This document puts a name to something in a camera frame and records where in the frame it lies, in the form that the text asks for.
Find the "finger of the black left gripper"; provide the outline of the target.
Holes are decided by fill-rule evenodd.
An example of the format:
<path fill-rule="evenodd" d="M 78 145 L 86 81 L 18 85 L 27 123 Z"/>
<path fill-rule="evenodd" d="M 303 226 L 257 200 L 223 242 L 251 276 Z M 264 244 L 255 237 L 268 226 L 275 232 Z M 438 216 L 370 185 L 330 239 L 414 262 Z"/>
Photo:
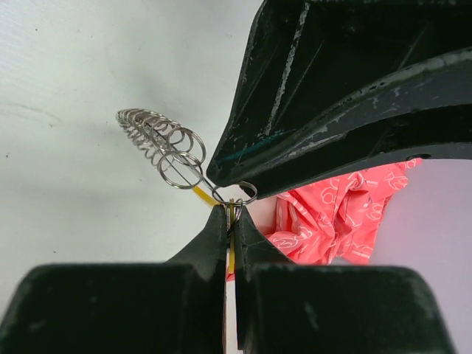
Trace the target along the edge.
<path fill-rule="evenodd" d="M 259 196 L 414 158 L 471 158 L 471 50 L 437 56 L 347 98 L 324 122 L 235 172 Z"/>
<path fill-rule="evenodd" d="M 264 1 L 207 175 L 238 183 L 236 170 L 258 153 L 324 122 L 362 89 L 465 48 L 469 1 Z"/>

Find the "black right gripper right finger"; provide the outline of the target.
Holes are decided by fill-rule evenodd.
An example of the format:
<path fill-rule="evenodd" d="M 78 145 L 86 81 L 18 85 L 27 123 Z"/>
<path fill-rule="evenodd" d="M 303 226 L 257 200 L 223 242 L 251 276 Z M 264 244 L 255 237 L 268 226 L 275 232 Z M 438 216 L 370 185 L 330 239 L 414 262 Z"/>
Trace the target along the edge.
<path fill-rule="evenodd" d="M 235 224 L 237 345 L 245 353 L 453 353 L 434 295 L 409 268 L 298 265 Z"/>

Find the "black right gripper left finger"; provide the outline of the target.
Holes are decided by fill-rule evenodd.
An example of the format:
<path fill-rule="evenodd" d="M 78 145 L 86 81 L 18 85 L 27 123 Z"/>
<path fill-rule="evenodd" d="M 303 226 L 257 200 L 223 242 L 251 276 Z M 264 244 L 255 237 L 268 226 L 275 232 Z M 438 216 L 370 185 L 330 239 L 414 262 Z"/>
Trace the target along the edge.
<path fill-rule="evenodd" d="M 163 263 L 48 264 L 19 283 L 3 353 L 222 353 L 226 213 Z"/>

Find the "large keyring with yellow grip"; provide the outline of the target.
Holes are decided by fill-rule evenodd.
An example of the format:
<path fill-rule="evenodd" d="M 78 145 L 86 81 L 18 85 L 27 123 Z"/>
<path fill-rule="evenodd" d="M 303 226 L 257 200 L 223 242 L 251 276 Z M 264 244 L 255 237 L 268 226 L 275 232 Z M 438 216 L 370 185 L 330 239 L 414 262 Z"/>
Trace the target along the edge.
<path fill-rule="evenodd" d="M 221 188 L 206 177 L 206 145 L 194 131 L 143 108 L 122 109 L 116 113 L 116 121 L 171 187 L 190 190 L 211 207 L 232 203 L 219 193 Z"/>

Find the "yellow tag with silver keys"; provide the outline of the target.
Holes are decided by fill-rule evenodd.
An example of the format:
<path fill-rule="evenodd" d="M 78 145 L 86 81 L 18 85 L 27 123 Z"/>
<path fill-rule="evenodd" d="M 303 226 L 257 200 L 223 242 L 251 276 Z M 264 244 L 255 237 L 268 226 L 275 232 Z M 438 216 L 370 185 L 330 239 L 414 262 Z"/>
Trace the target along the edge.
<path fill-rule="evenodd" d="M 240 218 L 243 208 L 243 199 L 230 199 L 226 205 L 227 236 L 229 239 L 229 250 L 226 270 L 226 280 L 235 278 L 235 226 Z"/>

